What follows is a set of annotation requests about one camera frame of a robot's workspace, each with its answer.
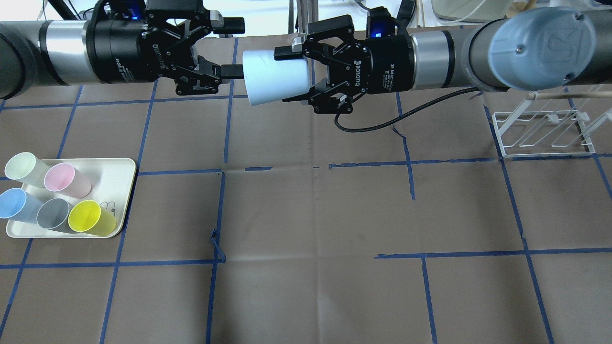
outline tray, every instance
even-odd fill
[[[97,238],[103,239],[113,237],[123,228],[127,203],[130,200],[134,177],[136,176],[136,163],[130,158],[112,159],[43,159],[49,166],[61,162],[71,163],[77,170],[81,171],[93,185],[91,192],[85,198],[72,198],[51,192],[47,189],[23,184],[24,191],[46,202],[52,198],[62,198],[72,205],[80,201],[94,200],[111,211],[117,218],[117,227],[107,236],[95,236],[87,233],[62,233],[46,230],[36,223],[26,223],[9,220],[6,225],[6,233],[10,237],[69,237],[69,238]]]

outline white tray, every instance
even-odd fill
[[[98,204],[113,212],[117,218],[117,227],[107,236],[95,236],[87,233],[62,233],[46,230],[36,223],[26,223],[9,220],[6,233],[10,237],[69,237],[69,238],[106,238],[113,237],[123,228],[127,203],[130,200],[134,177],[136,176],[136,163],[130,158],[112,159],[46,159],[42,160],[53,166],[61,162],[71,163],[81,171],[93,185],[91,193],[85,198],[72,198],[51,192],[47,189],[23,184],[24,191],[29,192],[39,200],[46,202],[52,198],[62,198],[72,205],[80,201],[94,200]]]

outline blue cup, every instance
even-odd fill
[[[42,202],[19,188],[8,189],[0,195],[0,219],[36,223]]]

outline white wire rack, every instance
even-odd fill
[[[495,134],[504,157],[590,155],[595,153],[591,135],[606,121],[612,108],[591,121],[584,106],[593,99],[612,98],[602,85],[587,92],[532,92],[513,112],[495,112]]]

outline yellow cup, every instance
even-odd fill
[[[117,226],[117,219],[113,213],[100,207],[95,201],[87,200],[72,208],[68,225],[79,233],[107,236]]]

